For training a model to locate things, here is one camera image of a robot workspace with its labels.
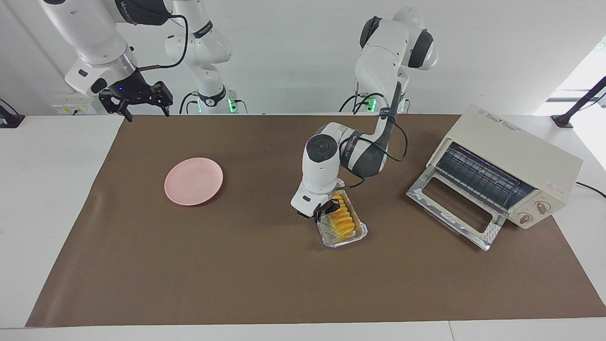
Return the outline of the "yellow ridged bread loaf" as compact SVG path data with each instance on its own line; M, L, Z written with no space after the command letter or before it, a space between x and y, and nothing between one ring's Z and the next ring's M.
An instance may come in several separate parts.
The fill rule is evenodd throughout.
M327 218L332 232L334 232L337 237L346 238L354 233L356 225L348 206L346 212L336 211L327 215Z

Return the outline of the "aluminium foil tray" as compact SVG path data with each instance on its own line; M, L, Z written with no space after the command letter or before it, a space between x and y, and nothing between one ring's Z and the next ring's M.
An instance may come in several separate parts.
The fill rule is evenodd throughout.
M338 190L337 192L340 192L343 199L346 201L346 204L351 211L351 215L353 216L353 220L356 226L354 233L350 237L339 238L335 235L334 232L332 232L329 226L327 215L323 216L322 220L316 223L317 229L320 233L320 239L325 247L333 249L340 246L344 246L346 244L350 244L351 242L357 242L362 238L366 237L368 233L366 225L361 221L361 219L357 215L357 212L355 211L347 193L344 190Z

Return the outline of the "glass oven door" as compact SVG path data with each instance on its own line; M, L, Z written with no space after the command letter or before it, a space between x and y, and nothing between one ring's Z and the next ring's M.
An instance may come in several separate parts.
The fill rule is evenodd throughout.
M491 220L488 222L485 230L479 232L474 227L471 227L467 222L464 222L459 216L453 214L447 208L440 203L437 203L435 199L432 199L426 193L423 192L424 188L430 183L432 179L446 185L457 192L458 196L461 196L474 205L480 207L482 210L488 212L491 215ZM453 233L460 234L465 238L468 238L471 242L476 244L479 248L484 251L488 251L494 243L498 233L505 224L508 213L501 209L493 209L492 207L480 202L478 199L470 196L468 192L463 190L463 187L459 183L454 183L447 177L443 176L439 169L433 165L428 165L426 170L418 177L415 183L406 192L407 196L413 199L416 203L419 203L426 209L433 217L437 218L443 225L448 227Z

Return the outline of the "white toaster oven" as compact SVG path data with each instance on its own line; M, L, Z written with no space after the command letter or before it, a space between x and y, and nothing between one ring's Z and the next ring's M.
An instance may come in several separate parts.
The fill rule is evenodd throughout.
M428 165L436 167L452 142L536 188L507 211L509 221L517 226L519 212L533 216L530 225L519 226L523 229L567 205L584 163L581 158L476 105L470 105L448 130ZM551 213L541 215L536 210L536 201L550 203Z

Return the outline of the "pink round plate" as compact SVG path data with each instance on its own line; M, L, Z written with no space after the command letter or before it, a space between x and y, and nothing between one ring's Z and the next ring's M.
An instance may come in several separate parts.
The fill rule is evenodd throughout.
M223 169L214 160L189 158L168 172L164 192L175 204L196 206L214 198L223 185L223 179Z

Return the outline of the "brown table mat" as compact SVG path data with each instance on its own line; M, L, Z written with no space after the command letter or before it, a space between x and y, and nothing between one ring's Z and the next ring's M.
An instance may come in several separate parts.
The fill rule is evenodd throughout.
M26 326L606 316L554 218L507 223L482 251L406 196L456 120L398 118L407 158L349 192L368 235L333 250L290 205L305 142L331 117L123 122ZM175 204L165 177L197 157L223 185Z

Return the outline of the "white wall power outlet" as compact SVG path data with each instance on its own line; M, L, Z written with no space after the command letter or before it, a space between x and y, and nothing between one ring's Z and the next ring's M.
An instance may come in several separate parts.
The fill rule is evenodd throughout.
M93 106L93 99L73 98L73 99L54 99L51 108L56 115L97 115L98 112Z

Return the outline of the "black clamp mount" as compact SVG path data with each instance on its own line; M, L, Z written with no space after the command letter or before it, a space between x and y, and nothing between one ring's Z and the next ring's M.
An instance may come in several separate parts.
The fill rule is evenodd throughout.
M10 103L0 98L0 129L15 129L19 127L25 117Z

